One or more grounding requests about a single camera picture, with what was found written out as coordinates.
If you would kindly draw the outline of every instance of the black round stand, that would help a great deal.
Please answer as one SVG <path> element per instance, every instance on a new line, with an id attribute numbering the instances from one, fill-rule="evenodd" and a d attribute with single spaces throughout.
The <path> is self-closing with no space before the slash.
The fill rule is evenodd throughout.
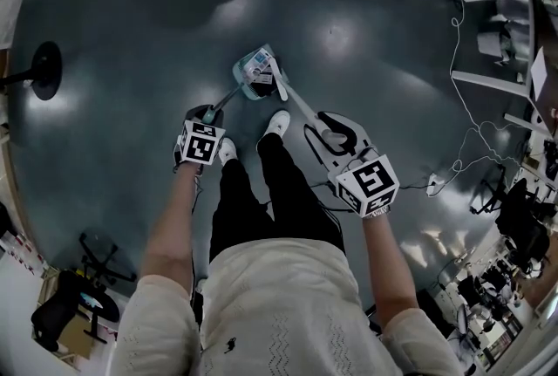
<path id="1" fill-rule="evenodd" d="M 56 95 L 62 79 L 62 55 L 52 41 L 42 43 L 31 62 L 28 71 L 0 79 L 0 85 L 11 85 L 29 80 L 35 94 L 41 100 L 50 100 Z"/>

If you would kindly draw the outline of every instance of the black pants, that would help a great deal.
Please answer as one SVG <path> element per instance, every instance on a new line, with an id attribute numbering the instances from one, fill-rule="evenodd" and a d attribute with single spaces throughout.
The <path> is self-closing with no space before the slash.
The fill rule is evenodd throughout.
<path id="1" fill-rule="evenodd" d="M 258 153 L 275 221 L 252 193 L 242 164 L 229 160 L 222 171 L 221 200 L 213 215 L 209 261 L 236 244 L 269 238 L 322 240 L 344 253 L 341 232 L 320 207 L 281 137 L 275 133 L 263 137 Z"/>

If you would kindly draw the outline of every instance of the white cable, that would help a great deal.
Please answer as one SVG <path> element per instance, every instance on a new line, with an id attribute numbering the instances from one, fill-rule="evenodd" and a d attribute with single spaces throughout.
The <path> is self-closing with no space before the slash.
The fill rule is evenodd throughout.
<path id="1" fill-rule="evenodd" d="M 455 44 L 455 49 L 453 49 L 452 63 L 450 64 L 450 79 L 452 80 L 453 87 L 455 87 L 455 91 L 459 95 L 459 99 L 461 100 L 461 103 L 463 103 L 463 107 L 465 108 L 467 114 L 469 114 L 469 119 L 471 119 L 471 122 L 473 123 L 474 127 L 470 127 L 469 129 L 467 129 L 467 131 L 465 133 L 465 137 L 463 138 L 463 143 L 461 143 L 461 147 L 459 148 L 459 153 L 457 155 L 457 159 L 452 164 L 452 166 L 450 168 L 448 168 L 448 171 L 453 171 L 455 173 L 453 175 L 452 179 L 450 179 L 448 182 L 442 184 L 442 188 L 440 190 L 438 190 L 436 193 L 434 193 L 433 195 L 428 195 L 429 198 L 433 198 L 435 196 L 438 196 L 444 188 L 446 188 L 449 184 L 451 184 L 453 182 L 453 180 L 457 176 L 459 176 L 460 173 L 463 173 L 469 167 L 471 167 L 473 164 L 475 164 L 477 162 L 480 162 L 484 159 L 489 159 L 490 161 L 496 162 L 497 164 L 500 164 L 500 165 L 503 161 L 513 161 L 518 167 L 521 166 L 521 164 L 512 156 L 501 157 L 496 152 L 496 150 L 489 145 L 489 143 L 487 142 L 485 137 L 482 135 L 482 132 L 480 131 L 480 129 L 485 124 L 492 125 L 496 131 L 503 131 L 510 126 L 518 127 L 518 128 L 520 128 L 520 127 L 522 128 L 522 126 L 517 126 L 513 123 L 509 123 L 502 128 L 498 128 L 492 121 L 488 121 L 488 120 L 485 120 L 485 121 L 481 122 L 480 124 L 478 124 L 476 121 L 474 121 L 473 115 L 471 114 L 471 111 L 469 111 L 469 108 L 467 107 L 467 105 L 465 103 L 465 100 L 461 96 L 461 92 L 459 92 L 459 88 L 457 87 L 457 84 L 455 83 L 455 79 L 453 79 L 453 77 L 452 77 L 453 64 L 455 63 L 455 57 L 457 56 L 457 50 L 459 48 L 459 43 L 461 42 L 461 31 L 459 30 L 459 28 L 463 24 L 463 22 L 465 21 L 465 3 L 464 3 L 463 0 L 461 0 L 461 9 L 462 9 L 461 20 L 458 21 L 458 19 L 456 17 L 452 18 L 452 26 L 457 29 L 457 43 Z M 480 157 L 479 159 L 476 159 L 475 161 L 469 162 L 466 167 L 463 167 L 463 161 L 461 160 L 461 151 L 463 150 L 463 147 L 465 146 L 467 135 L 469 134 L 470 131 L 474 131 L 479 135 L 479 137 L 482 139 L 482 141 L 487 146 L 488 151 L 490 153 L 492 153 L 495 156 L 496 159 L 494 159 L 494 157 L 492 157 L 490 155 L 485 155 L 485 156 Z"/>

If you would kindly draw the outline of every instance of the office chair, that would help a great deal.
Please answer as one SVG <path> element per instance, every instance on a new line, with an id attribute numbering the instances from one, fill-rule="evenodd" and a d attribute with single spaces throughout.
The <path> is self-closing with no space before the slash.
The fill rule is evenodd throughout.
<path id="1" fill-rule="evenodd" d="M 532 210 L 536 207 L 536 193 L 533 198 L 526 198 L 527 181 L 521 179 L 507 193 L 500 206 L 500 215 L 496 225 L 506 237 L 505 245 L 510 251 L 508 261 L 518 266 L 524 275 L 529 276 L 537 269 L 537 277 L 542 271 L 550 238 L 546 228 L 535 219 Z"/>
<path id="2" fill-rule="evenodd" d="M 8 209 L 0 202 L 0 238 L 2 238 L 3 234 L 6 232 L 10 232 L 12 236 L 17 236 L 17 230 L 11 221 Z"/>
<path id="3" fill-rule="evenodd" d="M 476 210 L 473 207 L 469 208 L 471 210 L 471 213 L 473 213 L 474 215 L 478 215 L 483 212 L 492 213 L 496 210 L 500 210 L 500 206 L 496 207 L 496 202 L 502 202 L 507 195 L 506 168 L 499 164 L 498 169 L 500 170 L 500 179 L 498 180 L 498 185 L 496 186 L 496 188 L 492 188 L 492 186 L 484 179 L 480 181 L 480 185 L 487 187 L 492 193 L 492 196 L 490 197 L 488 202 L 485 205 L 483 205 L 479 210 Z"/>
<path id="4" fill-rule="evenodd" d="M 84 333 L 105 344 L 106 341 L 97 335 L 99 317 L 118 322 L 119 308 L 103 290 L 69 270 L 60 272 L 56 293 L 31 316 L 37 343 L 49 352 L 56 352 L 60 334 L 74 316 L 88 318 L 79 306 L 92 313 L 91 330 L 84 330 Z"/>
<path id="5" fill-rule="evenodd" d="M 103 261 L 99 261 L 98 258 L 93 254 L 91 249 L 85 243 L 87 239 L 87 235 L 82 233 L 79 236 L 79 243 L 81 247 L 85 251 L 85 255 L 83 255 L 81 259 L 81 263 L 84 265 L 84 274 L 85 277 L 89 277 L 89 269 L 94 270 L 94 274 L 92 275 L 92 279 L 94 282 L 99 283 L 99 279 L 103 277 L 109 284 L 115 284 L 116 279 L 124 280 L 125 282 L 135 282 L 136 281 L 136 274 L 132 273 L 129 277 L 119 274 L 114 270 L 110 270 L 107 266 L 108 262 L 114 257 L 114 254 L 118 251 L 118 246 L 113 244 L 111 247 L 110 253 L 106 256 Z"/>

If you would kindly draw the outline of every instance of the desk leg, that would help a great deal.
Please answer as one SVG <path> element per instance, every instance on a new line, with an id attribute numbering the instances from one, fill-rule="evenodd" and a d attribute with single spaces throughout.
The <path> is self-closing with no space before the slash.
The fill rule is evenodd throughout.
<path id="1" fill-rule="evenodd" d="M 452 78 L 458 81 L 466 81 L 475 85 L 482 85 L 499 89 L 500 91 L 510 92 L 526 99 L 529 97 L 529 92 L 525 85 L 506 81 L 504 79 L 493 79 L 492 77 L 485 77 L 484 75 L 477 75 L 476 73 L 453 71 Z"/>
<path id="2" fill-rule="evenodd" d="M 507 121 L 511 121 L 515 125 L 522 126 L 526 129 L 530 129 L 531 131 L 534 131 L 535 133 L 542 134 L 542 135 L 548 137 L 549 139 L 552 139 L 552 134 L 546 128 L 544 128 L 542 126 L 533 125 L 533 123 L 529 123 L 528 121 L 525 121 L 524 119 L 519 119 L 519 118 L 517 118 L 513 115 L 510 115 L 510 114 L 504 114 L 504 119 L 506 119 Z"/>

